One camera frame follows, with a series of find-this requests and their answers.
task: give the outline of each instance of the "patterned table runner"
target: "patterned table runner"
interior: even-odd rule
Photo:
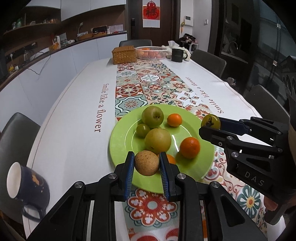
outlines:
[[[158,60],[119,64],[115,97],[115,116],[118,120],[133,109],[149,104],[177,105],[201,120],[212,113],[203,103],[202,96]],[[202,182],[219,182],[267,236],[263,195],[227,173],[226,167],[224,149],[215,146],[212,167]],[[201,208],[204,238],[207,240],[203,202]],[[123,203],[123,209],[131,241],[178,239],[179,203],[168,202],[161,194],[132,187],[131,196]]]

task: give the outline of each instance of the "white tablecloth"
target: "white tablecloth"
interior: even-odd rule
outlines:
[[[260,117],[226,82],[193,61],[175,63],[165,59],[163,63],[201,95],[214,114],[235,120]],[[115,125],[116,73],[117,66],[112,64],[112,59],[89,63],[68,84],[42,124],[27,166],[43,176],[49,185],[47,211],[76,181],[96,182],[114,171],[108,143]],[[97,116],[102,118],[101,123],[97,123]],[[249,136],[242,139],[263,144]],[[129,240],[122,206],[116,203],[115,208],[117,240]],[[25,217],[23,223],[28,237],[37,223]],[[281,220],[272,228],[272,236],[278,236],[283,228]]]

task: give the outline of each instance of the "black mug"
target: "black mug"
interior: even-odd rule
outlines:
[[[33,221],[44,218],[49,203],[49,188],[42,176],[18,162],[11,165],[7,174],[7,192],[11,198],[22,201],[22,214]],[[25,206],[39,213],[39,218],[28,214]]]
[[[188,57],[188,54],[186,54],[185,58],[183,57],[183,55],[184,55],[183,49],[172,49],[172,61],[182,63],[183,59],[186,59]]]

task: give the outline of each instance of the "wicker box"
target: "wicker box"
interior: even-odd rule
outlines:
[[[116,47],[112,50],[113,64],[132,63],[137,61],[134,46]]]

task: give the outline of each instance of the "thermostat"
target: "thermostat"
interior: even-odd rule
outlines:
[[[193,26],[193,17],[184,16],[185,25]]]

